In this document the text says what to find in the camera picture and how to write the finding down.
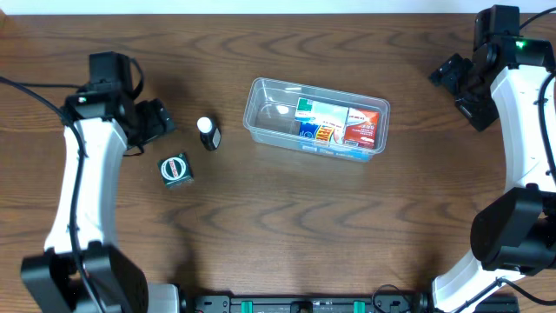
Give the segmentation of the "green round-label box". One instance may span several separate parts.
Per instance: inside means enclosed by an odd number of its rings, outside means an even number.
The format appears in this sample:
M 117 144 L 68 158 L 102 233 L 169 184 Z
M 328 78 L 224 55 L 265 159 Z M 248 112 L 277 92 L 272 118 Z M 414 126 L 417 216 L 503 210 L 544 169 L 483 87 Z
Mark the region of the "green round-label box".
M 185 153 L 162 159 L 157 164 L 166 188 L 174 188 L 183 183 L 191 183 L 194 176 Z

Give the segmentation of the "dark bottle white cap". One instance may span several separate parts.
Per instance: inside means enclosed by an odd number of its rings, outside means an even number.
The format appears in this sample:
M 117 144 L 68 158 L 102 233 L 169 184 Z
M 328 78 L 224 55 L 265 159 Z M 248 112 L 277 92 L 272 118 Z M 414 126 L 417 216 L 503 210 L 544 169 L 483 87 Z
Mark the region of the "dark bottle white cap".
M 222 134 L 211 118 L 199 118 L 197 128 L 200 131 L 201 142 L 206 150 L 213 151 L 220 146 Z

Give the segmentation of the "red medicine box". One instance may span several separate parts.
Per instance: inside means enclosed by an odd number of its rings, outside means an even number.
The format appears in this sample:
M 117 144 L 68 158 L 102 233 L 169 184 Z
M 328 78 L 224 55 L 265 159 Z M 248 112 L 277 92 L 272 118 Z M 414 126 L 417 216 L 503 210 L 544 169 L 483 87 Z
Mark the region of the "red medicine box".
M 350 108 L 344 131 L 344 144 L 372 150 L 376 144 L 380 113 Z

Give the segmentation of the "clear plastic container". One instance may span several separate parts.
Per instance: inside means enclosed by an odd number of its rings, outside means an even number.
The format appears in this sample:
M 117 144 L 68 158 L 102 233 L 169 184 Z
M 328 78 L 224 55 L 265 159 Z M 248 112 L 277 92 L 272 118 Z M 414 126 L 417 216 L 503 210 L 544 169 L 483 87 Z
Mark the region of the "clear plastic container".
M 367 162 L 385 149 L 389 118 L 382 98 L 259 77 L 243 125 L 257 143 Z

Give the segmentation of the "blue Kool Fever box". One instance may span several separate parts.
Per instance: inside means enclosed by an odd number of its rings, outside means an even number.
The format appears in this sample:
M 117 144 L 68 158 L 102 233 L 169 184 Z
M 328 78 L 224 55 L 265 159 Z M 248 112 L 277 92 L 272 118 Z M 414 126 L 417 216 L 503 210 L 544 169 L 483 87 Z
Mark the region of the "blue Kool Fever box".
M 332 124 L 302 122 L 299 128 L 299 136 L 327 143 L 344 143 L 343 128 Z

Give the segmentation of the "white Panadol box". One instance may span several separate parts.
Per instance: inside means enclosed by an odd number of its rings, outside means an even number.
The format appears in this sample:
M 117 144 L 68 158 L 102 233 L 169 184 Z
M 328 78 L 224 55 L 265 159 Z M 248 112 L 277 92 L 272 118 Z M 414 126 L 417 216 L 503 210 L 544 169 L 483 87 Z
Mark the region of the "white Panadol box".
M 332 124 L 341 128 L 348 118 L 348 107 L 323 103 L 300 97 L 296 106 L 295 119 L 304 123 Z

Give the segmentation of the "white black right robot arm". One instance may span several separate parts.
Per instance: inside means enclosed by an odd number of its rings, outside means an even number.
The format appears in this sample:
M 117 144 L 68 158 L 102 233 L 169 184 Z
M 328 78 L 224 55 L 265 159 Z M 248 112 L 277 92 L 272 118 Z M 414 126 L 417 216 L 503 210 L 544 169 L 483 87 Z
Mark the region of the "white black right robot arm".
M 432 75 L 477 130 L 499 120 L 502 196 L 473 220 L 470 250 L 432 283 L 429 309 L 472 312 L 504 285 L 555 267 L 555 58 L 546 40 L 490 35 Z

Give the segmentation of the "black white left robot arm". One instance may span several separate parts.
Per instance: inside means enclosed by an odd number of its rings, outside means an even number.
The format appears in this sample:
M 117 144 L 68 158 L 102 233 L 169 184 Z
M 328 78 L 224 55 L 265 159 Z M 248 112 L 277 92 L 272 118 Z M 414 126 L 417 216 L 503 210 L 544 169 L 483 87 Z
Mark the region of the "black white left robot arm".
M 74 95 L 61 108 L 66 160 L 55 222 L 21 278 L 43 312 L 180 312 L 171 283 L 150 283 L 119 249 L 116 194 L 129 137 L 143 146 L 174 129 L 158 99 L 113 104 Z

